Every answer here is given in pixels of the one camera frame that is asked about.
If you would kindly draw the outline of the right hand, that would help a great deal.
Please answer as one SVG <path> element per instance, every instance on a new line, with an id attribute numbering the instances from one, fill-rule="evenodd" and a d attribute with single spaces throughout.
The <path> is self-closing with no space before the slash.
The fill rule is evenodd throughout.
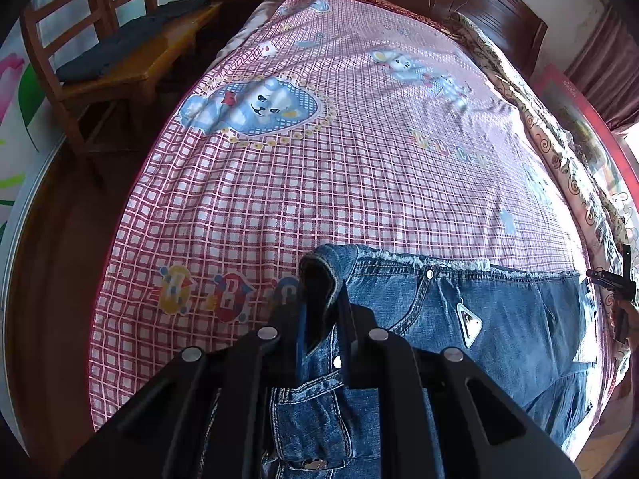
<path id="1" fill-rule="evenodd" d="M 618 299 L 616 303 L 617 308 L 623 310 L 627 316 L 627 342 L 630 350 L 635 352 L 639 346 L 639 311 L 634 303 L 626 301 L 626 299 Z"/>

